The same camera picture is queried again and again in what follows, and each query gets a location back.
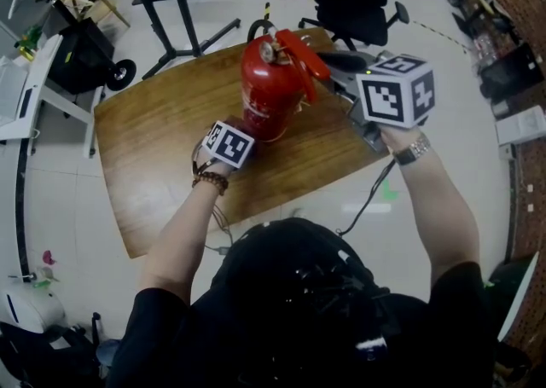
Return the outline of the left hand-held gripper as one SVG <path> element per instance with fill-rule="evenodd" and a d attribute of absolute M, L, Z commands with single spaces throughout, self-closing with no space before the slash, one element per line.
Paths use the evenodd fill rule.
<path fill-rule="evenodd" d="M 217 161 L 240 169 L 253 149 L 255 140 L 242 130 L 216 121 L 206 135 L 198 142 L 192 153 L 192 169 L 205 170 Z M 197 165 L 197 154 L 203 149 L 211 158 L 203 165 Z"/>

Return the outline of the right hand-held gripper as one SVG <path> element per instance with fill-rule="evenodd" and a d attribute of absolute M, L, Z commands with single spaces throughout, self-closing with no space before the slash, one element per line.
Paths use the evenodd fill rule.
<path fill-rule="evenodd" d="M 433 68 L 423 59 L 395 55 L 368 67 L 366 56 L 358 51 L 317 55 L 331 70 L 359 72 L 348 82 L 330 78 L 324 86 L 331 94 L 356 102 L 350 118 L 378 153 L 386 151 L 380 125 L 411 129 L 423 125 L 435 108 Z"/>

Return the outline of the red fire extinguisher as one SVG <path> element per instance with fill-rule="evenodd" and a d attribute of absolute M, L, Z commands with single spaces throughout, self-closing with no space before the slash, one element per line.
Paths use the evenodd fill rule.
<path fill-rule="evenodd" d="M 331 72 L 296 33 L 269 20 L 254 21 L 241 58 L 243 122 L 261 142 L 274 142 L 286 131 L 302 101 L 317 98 L 316 80 Z"/>

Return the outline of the person's right forearm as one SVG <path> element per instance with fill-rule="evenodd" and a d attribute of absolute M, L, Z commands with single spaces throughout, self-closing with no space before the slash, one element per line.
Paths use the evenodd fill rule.
<path fill-rule="evenodd" d="M 408 147 L 421 133 L 417 127 L 380 126 L 381 139 L 392 153 Z M 478 263 L 479 229 L 474 215 L 432 146 L 413 164 L 398 166 L 431 264 L 431 283 L 461 263 Z"/>

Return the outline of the person's left forearm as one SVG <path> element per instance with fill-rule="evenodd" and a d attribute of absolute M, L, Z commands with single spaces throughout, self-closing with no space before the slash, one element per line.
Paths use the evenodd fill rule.
<path fill-rule="evenodd" d="M 190 304 L 192 284 L 202 260 L 208 225 L 219 195 L 219 188 L 213 182 L 195 184 L 148 251 L 141 289 L 163 289 Z"/>

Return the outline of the silver wristwatch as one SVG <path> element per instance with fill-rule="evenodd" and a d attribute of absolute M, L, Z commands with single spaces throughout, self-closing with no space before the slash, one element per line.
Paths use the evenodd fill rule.
<path fill-rule="evenodd" d="M 410 165 L 425 155 L 431 148 L 431 143 L 423 133 L 405 149 L 394 152 L 393 158 L 400 165 Z"/>

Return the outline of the black display stand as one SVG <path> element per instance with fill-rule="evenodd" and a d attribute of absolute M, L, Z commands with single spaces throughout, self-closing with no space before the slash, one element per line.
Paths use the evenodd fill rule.
<path fill-rule="evenodd" d="M 209 49 L 214 43 L 218 42 L 222 37 L 226 36 L 230 31 L 241 27 L 241 20 L 236 18 L 232 20 L 227 26 L 222 28 L 219 32 L 214 34 L 212 37 L 199 43 L 196 36 L 195 27 L 192 21 L 191 13 L 189 11 L 187 0 L 177 0 L 177 5 L 180 10 L 181 16 L 183 18 L 183 23 L 184 23 L 187 35 L 189 37 L 190 49 L 186 49 L 186 50 L 175 49 L 172 46 L 170 39 L 168 38 L 166 34 L 165 28 L 163 27 L 160 21 L 160 17 L 158 16 L 157 11 L 154 7 L 154 2 L 152 0 L 141 0 L 141 1 L 142 1 L 142 5 L 144 6 L 148 14 L 149 19 L 151 20 L 152 29 L 154 30 L 154 33 L 159 38 L 159 40 L 161 41 L 166 51 L 165 54 L 159 58 L 158 62 L 148 72 L 146 72 L 142 76 L 143 80 L 153 77 L 169 62 L 179 57 L 198 58 L 204 55 L 205 51 Z"/>

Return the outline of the black equipment case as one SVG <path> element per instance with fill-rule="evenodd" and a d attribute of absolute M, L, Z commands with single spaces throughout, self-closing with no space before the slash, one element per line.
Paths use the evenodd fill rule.
<path fill-rule="evenodd" d="M 48 79 L 72 95 L 104 85 L 108 68 L 91 44 L 77 33 L 65 29 L 49 69 Z"/>

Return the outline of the white box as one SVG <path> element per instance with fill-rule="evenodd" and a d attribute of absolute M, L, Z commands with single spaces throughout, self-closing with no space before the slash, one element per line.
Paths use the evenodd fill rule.
<path fill-rule="evenodd" d="M 546 136 L 546 111 L 535 106 L 499 120 L 496 132 L 500 146 L 518 145 Z"/>

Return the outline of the white desk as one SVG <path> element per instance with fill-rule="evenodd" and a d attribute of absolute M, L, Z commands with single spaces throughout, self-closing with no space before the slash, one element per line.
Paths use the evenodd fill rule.
<path fill-rule="evenodd" d="M 35 139 L 39 136 L 36 128 L 38 110 L 44 102 L 85 125 L 83 156 L 91 159 L 96 154 L 94 110 L 104 97 L 104 86 L 94 89 L 90 109 L 84 110 L 47 85 L 49 70 L 62 41 L 62 35 L 54 35 L 35 54 L 33 61 L 28 62 L 21 57 L 16 60 L 18 65 L 27 70 L 27 77 L 21 91 L 17 117 L 0 126 L 0 141 L 28 139 L 27 154 L 32 156 L 35 153 Z"/>

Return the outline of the green potted plant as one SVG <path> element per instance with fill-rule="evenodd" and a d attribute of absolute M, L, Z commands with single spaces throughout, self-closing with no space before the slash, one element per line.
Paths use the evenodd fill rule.
<path fill-rule="evenodd" d="M 33 25 L 28 27 L 16 42 L 15 47 L 28 61 L 33 61 L 38 51 L 38 42 L 42 36 L 42 27 Z"/>

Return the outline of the white printer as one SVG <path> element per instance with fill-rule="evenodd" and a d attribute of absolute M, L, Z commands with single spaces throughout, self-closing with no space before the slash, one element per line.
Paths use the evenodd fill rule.
<path fill-rule="evenodd" d="M 26 77 L 24 67 L 6 56 L 0 58 L 0 127 L 17 119 Z"/>

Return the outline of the white floor appliance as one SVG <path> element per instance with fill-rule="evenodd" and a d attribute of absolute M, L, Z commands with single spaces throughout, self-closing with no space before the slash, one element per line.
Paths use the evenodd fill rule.
<path fill-rule="evenodd" d="M 59 324 L 65 315 L 58 297 L 47 287 L 34 287 L 30 283 L 16 283 L 0 292 L 11 322 L 31 333 L 45 333 Z"/>

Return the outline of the person's black shirt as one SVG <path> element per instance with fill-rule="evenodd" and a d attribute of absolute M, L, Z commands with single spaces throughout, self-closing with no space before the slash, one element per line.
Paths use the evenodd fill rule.
<path fill-rule="evenodd" d="M 334 249 L 241 246 L 192 304 L 135 296 L 107 388 L 491 388 L 496 343 L 475 262 L 422 301 Z"/>

